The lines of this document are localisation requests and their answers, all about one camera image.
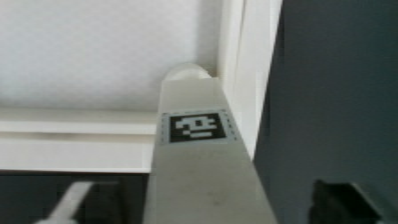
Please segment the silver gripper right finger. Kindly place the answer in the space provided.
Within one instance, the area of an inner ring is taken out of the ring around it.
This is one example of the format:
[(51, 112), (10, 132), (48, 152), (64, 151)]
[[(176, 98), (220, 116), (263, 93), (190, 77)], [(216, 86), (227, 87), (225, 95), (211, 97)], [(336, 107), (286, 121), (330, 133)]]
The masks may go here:
[(348, 183), (312, 185), (309, 224), (382, 224), (382, 215)]

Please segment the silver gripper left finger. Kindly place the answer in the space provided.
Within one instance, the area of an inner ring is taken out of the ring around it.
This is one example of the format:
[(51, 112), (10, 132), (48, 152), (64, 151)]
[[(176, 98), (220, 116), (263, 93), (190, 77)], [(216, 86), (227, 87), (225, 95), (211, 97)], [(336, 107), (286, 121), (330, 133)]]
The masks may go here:
[(119, 224), (117, 183), (71, 183), (53, 210), (32, 224)]

